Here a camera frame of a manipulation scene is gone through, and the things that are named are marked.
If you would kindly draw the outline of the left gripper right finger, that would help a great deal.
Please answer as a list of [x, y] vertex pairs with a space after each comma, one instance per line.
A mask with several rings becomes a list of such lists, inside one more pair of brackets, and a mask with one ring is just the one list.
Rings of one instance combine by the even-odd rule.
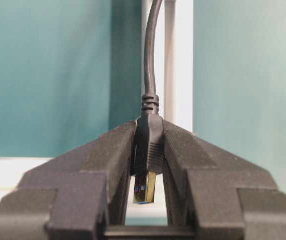
[[168, 121], [163, 123], [168, 224], [198, 240], [286, 240], [286, 194], [271, 174]]

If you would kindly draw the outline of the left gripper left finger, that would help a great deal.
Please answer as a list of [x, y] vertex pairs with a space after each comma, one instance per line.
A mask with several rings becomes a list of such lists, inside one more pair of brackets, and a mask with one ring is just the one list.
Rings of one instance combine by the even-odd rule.
[[134, 121], [27, 171], [0, 201], [0, 240], [95, 240], [125, 223]]

